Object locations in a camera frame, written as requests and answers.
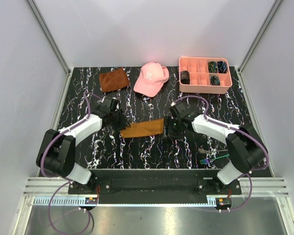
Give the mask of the orange cloth napkin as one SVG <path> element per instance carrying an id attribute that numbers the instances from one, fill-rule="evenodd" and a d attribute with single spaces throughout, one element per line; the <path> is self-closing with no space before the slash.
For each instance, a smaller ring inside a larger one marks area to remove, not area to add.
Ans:
<path id="1" fill-rule="evenodd" d="M 138 123 L 131 123 L 130 127 L 126 127 L 120 131 L 123 138 L 140 138 L 160 135 L 163 133 L 164 119 L 156 119 Z"/>

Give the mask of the iridescent rainbow fork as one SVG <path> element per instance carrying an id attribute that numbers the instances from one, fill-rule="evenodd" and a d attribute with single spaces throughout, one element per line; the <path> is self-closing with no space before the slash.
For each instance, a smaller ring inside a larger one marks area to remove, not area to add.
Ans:
<path id="1" fill-rule="evenodd" d="M 219 156 L 219 157 L 215 157 L 213 159 L 202 159 L 202 160 L 199 161 L 199 163 L 201 165 L 208 165 L 208 164 L 212 163 L 215 160 L 222 159 L 222 158 L 227 158 L 227 157 L 229 157 L 229 154 Z"/>

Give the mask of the silver fork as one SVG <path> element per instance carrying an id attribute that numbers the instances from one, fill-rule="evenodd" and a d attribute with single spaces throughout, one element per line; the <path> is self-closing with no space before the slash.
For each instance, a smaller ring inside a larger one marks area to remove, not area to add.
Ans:
<path id="1" fill-rule="evenodd" d="M 198 149 L 198 152 L 199 153 L 202 153 L 202 154 L 212 154 L 212 153 L 219 153 L 219 152 L 227 152 L 228 150 L 227 149 L 222 149 L 222 150 L 205 150 L 203 148 L 199 148 Z"/>

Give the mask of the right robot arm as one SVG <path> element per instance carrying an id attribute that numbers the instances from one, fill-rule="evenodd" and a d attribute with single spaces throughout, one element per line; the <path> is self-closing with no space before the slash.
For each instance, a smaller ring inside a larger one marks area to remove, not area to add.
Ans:
<path id="1" fill-rule="evenodd" d="M 239 177 L 256 170 L 263 159 L 268 159 L 268 151 L 252 125 L 228 124 L 187 109 L 182 102 L 173 103 L 170 116 L 164 117 L 162 137 L 181 139 L 190 131 L 212 137 L 227 147 L 229 162 L 217 175 L 208 181 L 208 190 L 224 194 L 230 184 Z"/>

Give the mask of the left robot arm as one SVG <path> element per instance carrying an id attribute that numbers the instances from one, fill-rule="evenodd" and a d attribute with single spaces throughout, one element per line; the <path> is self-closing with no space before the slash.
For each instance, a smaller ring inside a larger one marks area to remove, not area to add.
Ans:
<path id="1" fill-rule="evenodd" d="M 89 109 L 83 119 L 67 128 L 47 130 L 36 159 L 41 173 L 50 178 L 62 177 L 79 184 L 84 193 L 92 193 L 96 189 L 96 175 L 75 162 L 75 149 L 87 137 L 107 126 L 115 131 L 130 126 L 116 98 L 104 98 Z"/>

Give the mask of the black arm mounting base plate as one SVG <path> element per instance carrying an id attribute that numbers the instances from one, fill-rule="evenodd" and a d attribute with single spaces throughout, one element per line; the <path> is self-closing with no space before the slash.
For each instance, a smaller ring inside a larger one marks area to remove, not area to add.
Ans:
<path id="1" fill-rule="evenodd" d="M 210 169 L 97 169 L 91 184 L 99 205 L 204 205 L 208 196 L 241 195 L 238 180 L 227 186 Z"/>

